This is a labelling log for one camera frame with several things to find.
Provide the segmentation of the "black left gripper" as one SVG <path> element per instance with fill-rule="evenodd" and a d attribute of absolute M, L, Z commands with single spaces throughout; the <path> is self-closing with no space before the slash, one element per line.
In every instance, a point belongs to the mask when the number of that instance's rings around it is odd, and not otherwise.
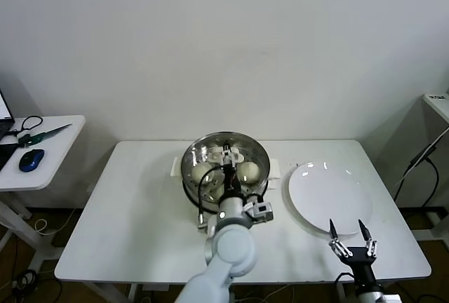
<path fill-rule="evenodd" d="M 224 143 L 222 146 L 224 156 L 224 197 L 242 197 L 241 183 L 237 177 L 236 164 L 241 162 L 241 155 L 234 154 L 232 146 Z"/>

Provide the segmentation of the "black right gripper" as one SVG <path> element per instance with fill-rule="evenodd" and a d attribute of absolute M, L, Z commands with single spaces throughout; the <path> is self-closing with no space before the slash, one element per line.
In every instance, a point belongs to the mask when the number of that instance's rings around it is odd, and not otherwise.
<path fill-rule="evenodd" d="M 337 257 L 341 258 L 343 264 L 350 267 L 357 285 L 374 285 L 376 278 L 372 269 L 372 264 L 377 257 L 377 241 L 371 236 L 367 226 L 358 220 L 366 247 L 347 247 L 337 234 L 335 225 L 331 219 L 330 224 L 330 242 L 329 246 Z"/>

